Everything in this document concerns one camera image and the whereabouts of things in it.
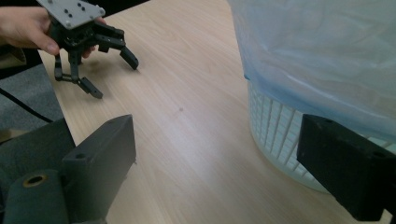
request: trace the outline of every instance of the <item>wooden table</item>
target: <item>wooden table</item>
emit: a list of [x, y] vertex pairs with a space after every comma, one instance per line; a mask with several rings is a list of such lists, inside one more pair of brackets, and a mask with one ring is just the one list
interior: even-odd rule
[[80, 76], [103, 99], [54, 81], [53, 57], [41, 56], [76, 144], [109, 119], [134, 116], [137, 164], [108, 223], [357, 223], [256, 147], [225, 0], [151, 0], [106, 21], [126, 32], [140, 65], [133, 71], [117, 50], [83, 60]]

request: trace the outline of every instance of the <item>white basket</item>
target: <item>white basket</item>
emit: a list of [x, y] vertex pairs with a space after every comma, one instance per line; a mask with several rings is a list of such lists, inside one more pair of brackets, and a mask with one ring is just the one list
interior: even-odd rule
[[[248, 83], [250, 129], [264, 156], [279, 170], [298, 182], [322, 192], [323, 186], [297, 161], [297, 146], [303, 113], [282, 105]], [[395, 153], [396, 144], [365, 136]]]

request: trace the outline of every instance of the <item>gray carpet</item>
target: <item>gray carpet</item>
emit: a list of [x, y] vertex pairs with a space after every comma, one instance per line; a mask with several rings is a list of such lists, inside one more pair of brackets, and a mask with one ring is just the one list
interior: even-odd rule
[[[64, 117], [43, 64], [12, 77], [0, 79], [0, 88], [48, 119], [57, 120]], [[45, 124], [47, 122], [31, 115], [0, 94], [0, 130], [32, 131]]]

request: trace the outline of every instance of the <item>wire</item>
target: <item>wire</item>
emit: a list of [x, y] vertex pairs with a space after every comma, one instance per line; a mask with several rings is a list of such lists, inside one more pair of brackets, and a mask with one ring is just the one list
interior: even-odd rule
[[7, 91], [5, 91], [5, 90], [3, 90], [1, 88], [0, 88], [0, 94], [6, 96], [10, 101], [12, 101], [15, 104], [17, 104], [18, 106], [22, 107], [24, 110], [26, 110], [30, 114], [36, 116], [37, 118], [42, 119], [42, 120], [46, 121], [47, 123], [53, 122], [53, 120], [48, 119], [48, 118], [40, 115], [39, 113], [35, 112], [31, 107], [29, 107], [28, 105], [24, 104], [22, 101], [17, 99], [15, 96], [11, 95], [10, 93], [8, 93]]

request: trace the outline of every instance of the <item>robotic hand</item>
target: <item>robotic hand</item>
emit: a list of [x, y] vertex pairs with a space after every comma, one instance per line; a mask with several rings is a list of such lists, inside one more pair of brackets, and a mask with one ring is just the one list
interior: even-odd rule
[[103, 94], [83, 77], [78, 76], [78, 65], [84, 49], [98, 45], [99, 51], [120, 50], [120, 56], [135, 70], [139, 61], [126, 47], [124, 32], [102, 24], [95, 19], [105, 15], [105, 10], [80, 0], [37, 0], [51, 15], [50, 36], [60, 48], [68, 52], [71, 74], [62, 71], [61, 56], [55, 56], [55, 79], [78, 84], [95, 98]]

